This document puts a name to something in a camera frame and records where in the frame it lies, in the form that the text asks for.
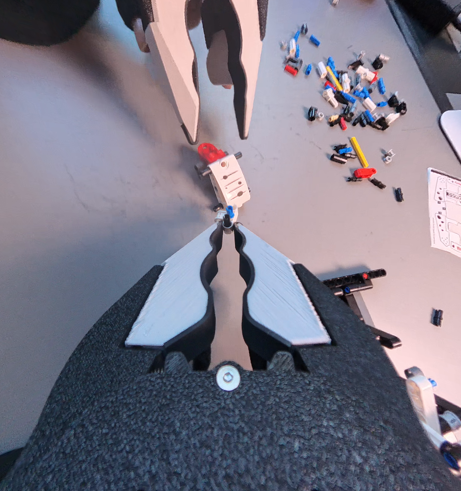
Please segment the pile of small toy bricks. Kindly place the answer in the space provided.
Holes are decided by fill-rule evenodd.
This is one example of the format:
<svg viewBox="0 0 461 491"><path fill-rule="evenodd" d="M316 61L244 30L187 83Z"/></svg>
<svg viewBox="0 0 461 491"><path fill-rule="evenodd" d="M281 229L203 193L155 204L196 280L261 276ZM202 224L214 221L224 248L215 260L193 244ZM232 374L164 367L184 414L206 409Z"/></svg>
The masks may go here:
<svg viewBox="0 0 461 491"><path fill-rule="evenodd" d="M308 40L317 48L321 44L316 36L309 34L307 24L302 24L289 40L280 44L285 52L284 71L294 77L300 72L308 77L315 71L323 84L322 99L337 111L325 117L318 107L311 106L306 114L309 122L326 120L329 127L338 127L343 132L356 126L386 131L407 113L406 102L397 92L388 95L384 79L379 75L390 59L387 55L380 53L373 61L365 63L365 51L361 51L343 70L336 66L332 57L317 64L304 64L300 40Z"/></svg>

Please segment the grey desk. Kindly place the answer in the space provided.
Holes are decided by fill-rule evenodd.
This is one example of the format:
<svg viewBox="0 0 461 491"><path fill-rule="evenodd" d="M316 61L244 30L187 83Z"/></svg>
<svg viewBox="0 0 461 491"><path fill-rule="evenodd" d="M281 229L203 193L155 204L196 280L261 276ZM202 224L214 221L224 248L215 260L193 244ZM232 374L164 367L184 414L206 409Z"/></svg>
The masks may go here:
<svg viewBox="0 0 461 491"><path fill-rule="evenodd" d="M304 22L321 41L302 44L305 63L390 56L382 76L407 114L384 132L310 124L309 106L331 107L316 74L284 73L280 50ZM271 1L246 140L233 92L208 80L201 27L190 34L200 139L243 154L251 200L240 221L320 279L386 269L363 298L375 326L402 340L388 355L461 405L461 258L430 246L427 193L427 168L461 178L461 166L387 3ZM214 217L151 62L114 1L65 44L0 40L0 454L25 445L98 318Z"/></svg>

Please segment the partly built toy brick vehicle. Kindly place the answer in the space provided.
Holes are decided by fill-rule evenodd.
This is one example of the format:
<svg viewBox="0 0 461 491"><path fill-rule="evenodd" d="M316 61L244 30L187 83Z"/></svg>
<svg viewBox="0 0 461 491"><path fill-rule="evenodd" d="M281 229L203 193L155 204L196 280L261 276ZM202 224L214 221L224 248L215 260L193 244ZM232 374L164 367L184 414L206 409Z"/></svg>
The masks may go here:
<svg viewBox="0 0 461 491"><path fill-rule="evenodd" d="M361 293L373 287L372 281L386 276L384 269L377 269L326 279L323 284L340 298L357 317L364 322L382 346L393 350L400 348L401 340L390 333L375 328ZM435 394L437 383L426 377L416 367L404 371L406 391L412 408L432 445L441 454L450 472L461 479L461 407Z"/></svg>

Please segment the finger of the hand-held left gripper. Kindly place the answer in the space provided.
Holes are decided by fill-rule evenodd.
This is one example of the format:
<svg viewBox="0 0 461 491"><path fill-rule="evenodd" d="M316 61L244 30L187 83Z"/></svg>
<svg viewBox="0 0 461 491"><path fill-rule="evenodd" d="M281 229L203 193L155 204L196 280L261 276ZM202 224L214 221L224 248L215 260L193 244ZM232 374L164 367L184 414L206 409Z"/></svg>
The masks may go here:
<svg viewBox="0 0 461 491"><path fill-rule="evenodd" d="M265 36L265 1L203 1L203 32L209 80L234 88L239 136L247 139Z"/></svg>
<svg viewBox="0 0 461 491"><path fill-rule="evenodd" d="M145 1L144 6L148 47L185 137L194 145L199 137L201 101L189 31L200 21L200 1Z"/></svg>

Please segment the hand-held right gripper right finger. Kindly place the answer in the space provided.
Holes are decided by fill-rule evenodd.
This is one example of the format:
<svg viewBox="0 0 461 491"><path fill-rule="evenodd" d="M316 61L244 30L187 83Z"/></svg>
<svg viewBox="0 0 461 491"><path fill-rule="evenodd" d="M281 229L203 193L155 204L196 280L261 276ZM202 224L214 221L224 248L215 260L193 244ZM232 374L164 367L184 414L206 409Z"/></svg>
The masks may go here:
<svg viewBox="0 0 461 491"><path fill-rule="evenodd" d="M252 367L267 367L277 352L305 367L300 348L330 346L332 339L295 272L295 262L240 223L234 225L242 300L242 335Z"/></svg>

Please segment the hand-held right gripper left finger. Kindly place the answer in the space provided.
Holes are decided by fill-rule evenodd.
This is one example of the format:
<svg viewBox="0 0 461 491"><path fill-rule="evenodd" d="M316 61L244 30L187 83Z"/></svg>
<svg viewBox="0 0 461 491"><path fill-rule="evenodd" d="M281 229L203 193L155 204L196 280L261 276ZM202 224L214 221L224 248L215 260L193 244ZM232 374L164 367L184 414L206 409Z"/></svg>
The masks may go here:
<svg viewBox="0 0 461 491"><path fill-rule="evenodd" d="M218 273L223 222L216 221L169 257L124 341L128 349L181 352L209 367L216 316L210 287Z"/></svg>

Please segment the black power adapter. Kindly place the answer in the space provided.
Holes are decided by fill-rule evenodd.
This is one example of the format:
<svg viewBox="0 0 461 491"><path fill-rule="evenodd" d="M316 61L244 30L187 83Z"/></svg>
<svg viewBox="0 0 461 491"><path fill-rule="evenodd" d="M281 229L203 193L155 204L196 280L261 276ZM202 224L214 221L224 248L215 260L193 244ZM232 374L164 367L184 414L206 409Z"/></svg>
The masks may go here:
<svg viewBox="0 0 461 491"><path fill-rule="evenodd" d="M461 1L387 1L416 58L461 59Z"/></svg>

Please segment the red white black brick subassembly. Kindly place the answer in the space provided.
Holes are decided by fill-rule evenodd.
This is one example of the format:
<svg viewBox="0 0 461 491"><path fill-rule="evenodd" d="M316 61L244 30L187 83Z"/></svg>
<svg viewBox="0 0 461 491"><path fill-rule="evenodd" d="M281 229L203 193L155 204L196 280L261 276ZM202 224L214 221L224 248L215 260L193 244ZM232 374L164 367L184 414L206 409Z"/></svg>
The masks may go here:
<svg viewBox="0 0 461 491"><path fill-rule="evenodd" d="M250 189L239 164L241 152L229 154L211 143L202 143L197 148L202 168L195 166L198 177L208 176L214 189L216 210L232 207L234 213L251 198Z"/></svg>

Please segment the small white blue brick piece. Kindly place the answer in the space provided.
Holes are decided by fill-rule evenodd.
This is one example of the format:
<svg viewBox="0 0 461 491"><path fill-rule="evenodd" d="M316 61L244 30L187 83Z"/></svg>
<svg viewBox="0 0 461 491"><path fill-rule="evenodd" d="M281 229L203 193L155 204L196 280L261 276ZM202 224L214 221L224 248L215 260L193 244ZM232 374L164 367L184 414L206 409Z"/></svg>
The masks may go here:
<svg viewBox="0 0 461 491"><path fill-rule="evenodd" d="M238 207L236 205L224 206L218 203L213 211L216 213L214 222L222 225L224 233L231 234L238 218Z"/></svg>

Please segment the person's left forearm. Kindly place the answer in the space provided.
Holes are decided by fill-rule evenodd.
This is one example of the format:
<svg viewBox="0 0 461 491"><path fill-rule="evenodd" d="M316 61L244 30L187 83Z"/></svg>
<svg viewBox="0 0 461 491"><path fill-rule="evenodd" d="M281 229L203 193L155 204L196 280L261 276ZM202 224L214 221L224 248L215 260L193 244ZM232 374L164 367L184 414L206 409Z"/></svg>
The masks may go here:
<svg viewBox="0 0 461 491"><path fill-rule="evenodd" d="M99 1L0 1L0 39L52 46L71 39Z"/></svg>

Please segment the sticker sheet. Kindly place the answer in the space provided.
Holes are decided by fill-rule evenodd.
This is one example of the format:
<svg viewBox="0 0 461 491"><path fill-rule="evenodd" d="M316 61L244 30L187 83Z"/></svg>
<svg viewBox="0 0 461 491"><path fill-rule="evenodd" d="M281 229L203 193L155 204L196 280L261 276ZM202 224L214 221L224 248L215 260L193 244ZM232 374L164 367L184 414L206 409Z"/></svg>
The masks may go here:
<svg viewBox="0 0 461 491"><path fill-rule="evenodd" d="M427 169L431 246L461 258L461 179Z"/></svg>

